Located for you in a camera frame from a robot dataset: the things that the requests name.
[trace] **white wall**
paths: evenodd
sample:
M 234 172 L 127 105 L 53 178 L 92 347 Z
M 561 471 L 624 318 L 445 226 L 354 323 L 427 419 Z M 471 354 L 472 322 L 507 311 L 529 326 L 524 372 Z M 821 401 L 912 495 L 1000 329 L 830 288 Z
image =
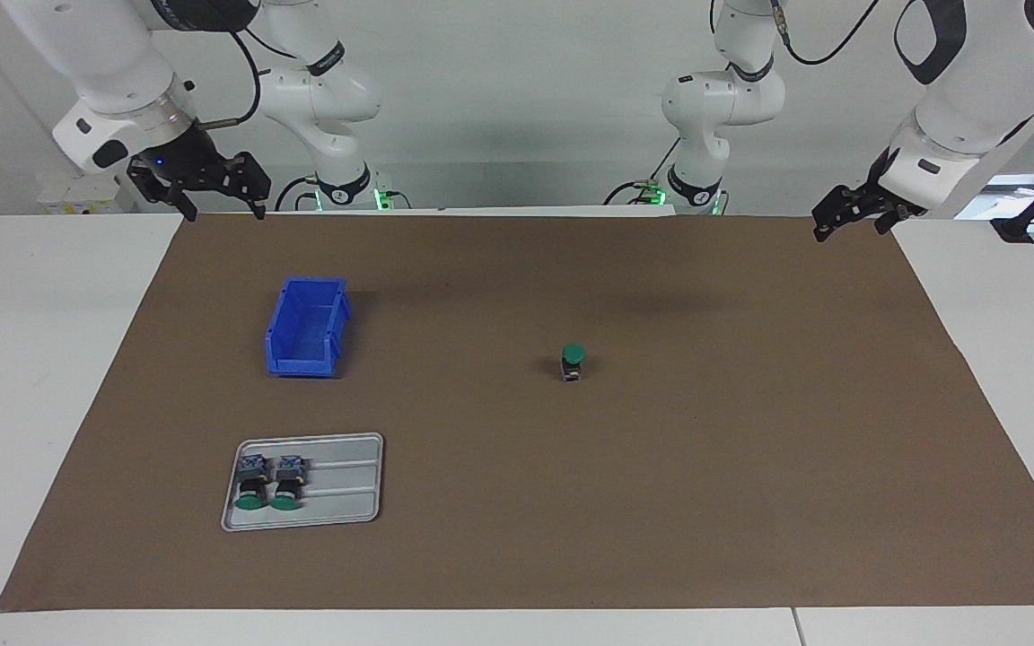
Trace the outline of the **white wall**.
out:
M 832 48 L 859 16 L 861 3 L 849 4 L 792 4 L 797 49 Z M 780 57 L 789 86 L 783 116 L 730 128 L 732 212 L 804 213 L 833 184 L 862 180 L 921 92 L 891 48 L 902 6 L 882 3 L 824 68 Z M 724 64 L 707 31 L 706 0 L 333 0 L 331 7 L 352 60 L 386 89 L 382 115 L 357 128 L 369 159 L 415 206 L 595 204 L 620 181 L 647 175 L 668 150 L 674 131 L 660 110 L 668 79 Z M 248 105 L 248 70 L 230 37 L 163 32 L 155 42 L 197 83 L 204 119 Z M 280 62 L 254 50 L 263 66 Z M 47 127 L 72 103 L 68 83 L 45 68 L 1 7 L 0 68 Z M 32 210 L 26 179 L 65 172 L 36 127 L 34 119 L 0 119 L 0 168 L 21 181 L 5 187 L 0 173 L 0 212 Z M 253 152 L 275 192 L 311 171 L 296 140 L 266 119 L 216 139 L 224 154 Z M 13 142 L 26 151 L 5 152 Z

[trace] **white table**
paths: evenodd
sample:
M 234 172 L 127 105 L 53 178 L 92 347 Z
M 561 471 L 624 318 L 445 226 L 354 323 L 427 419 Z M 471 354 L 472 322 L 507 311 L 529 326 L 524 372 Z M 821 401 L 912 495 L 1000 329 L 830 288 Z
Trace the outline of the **white table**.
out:
M 0 481 L 0 592 L 178 223 L 0 217 L 0 470 L 12 473 Z M 984 223 L 911 221 L 895 234 L 1034 478 L 1034 248 L 1004 245 Z M 795 646 L 798 628 L 809 646 L 1034 643 L 1034 609 L 36 613 L 0 615 L 0 643 L 229 643 L 262 622 L 327 643 Z

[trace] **blue container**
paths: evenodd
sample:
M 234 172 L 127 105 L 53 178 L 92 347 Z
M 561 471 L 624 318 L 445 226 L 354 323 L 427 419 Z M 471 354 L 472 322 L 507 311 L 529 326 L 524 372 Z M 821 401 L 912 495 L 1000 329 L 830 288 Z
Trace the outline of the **blue container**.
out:
M 266 332 L 271 375 L 332 377 L 347 319 L 344 278 L 286 278 Z

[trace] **brown mat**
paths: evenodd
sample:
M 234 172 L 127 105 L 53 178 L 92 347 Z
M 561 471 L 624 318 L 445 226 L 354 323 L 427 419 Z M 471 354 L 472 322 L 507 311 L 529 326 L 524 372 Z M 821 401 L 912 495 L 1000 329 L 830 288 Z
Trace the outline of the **brown mat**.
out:
M 1034 484 L 902 251 L 810 226 L 181 226 L 0 609 L 1034 605 Z M 267 375 L 286 275 L 349 279 L 341 379 Z M 218 527 L 243 438 L 361 431 L 377 520 Z

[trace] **green round cap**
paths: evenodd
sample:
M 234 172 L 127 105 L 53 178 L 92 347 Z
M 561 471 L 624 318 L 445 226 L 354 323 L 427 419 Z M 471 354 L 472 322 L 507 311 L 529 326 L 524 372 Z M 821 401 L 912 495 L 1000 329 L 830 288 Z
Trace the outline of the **green round cap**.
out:
M 585 346 L 581 343 L 567 344 L 566 348 L 561 349 L 561 359 L 566 360 L 566 364 L 579 364 L 585 361 Z
M 239 507 L 239 510 L 253 512 L 254 510 L 262 510 L 263 506 L 266 506 L 266 504 L 262 502 L 262 498 L 258 498 L 257 495 L 247 493 L 245 495 L 239 495 L 238 500 L 234 501 L 234 506 Z
M 292 495 L 275 495 L 270 506 L 279 512 L 293 512 L 298 507 L 298 499 Z

